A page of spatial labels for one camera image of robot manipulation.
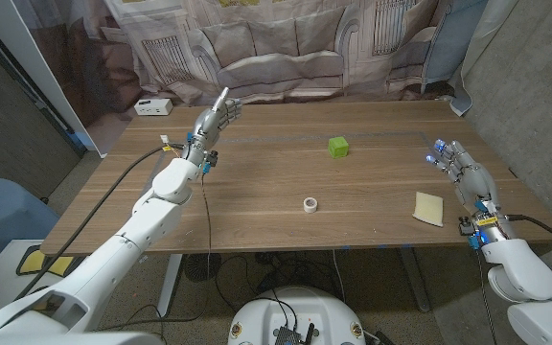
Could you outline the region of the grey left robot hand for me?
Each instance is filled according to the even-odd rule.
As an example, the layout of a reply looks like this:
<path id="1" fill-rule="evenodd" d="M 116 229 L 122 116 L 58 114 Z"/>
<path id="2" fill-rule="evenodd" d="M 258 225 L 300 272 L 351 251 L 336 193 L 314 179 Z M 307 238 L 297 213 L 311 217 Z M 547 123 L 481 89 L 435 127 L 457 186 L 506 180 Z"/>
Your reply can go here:
<path id="1" fill-rule="evenodd" d="M 191 138 L 185 145 L 181 157 L 187 161 L 200 165 L 204 154 L 218 141 L 220 133 L 242 115 L 240 99 L 228 97 L 229 88 L 225 87 L 214 104 L 203 110 L 197 119 Z"/>

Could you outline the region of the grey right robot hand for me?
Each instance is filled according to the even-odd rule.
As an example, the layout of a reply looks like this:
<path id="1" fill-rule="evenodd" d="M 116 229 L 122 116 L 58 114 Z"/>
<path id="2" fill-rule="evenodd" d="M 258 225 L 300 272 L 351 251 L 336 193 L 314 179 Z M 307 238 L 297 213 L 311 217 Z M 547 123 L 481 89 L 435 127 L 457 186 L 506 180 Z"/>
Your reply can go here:
<path id="1" fill-rule="evenodd" d="M 518 237 L 501 213 L 495 180 L 461 143 L 437 139 L 425 159 L 454 184 L 455 195 L 470 214 L 459 219 L 462 236 L 475 237 L 478 246 Z"/>

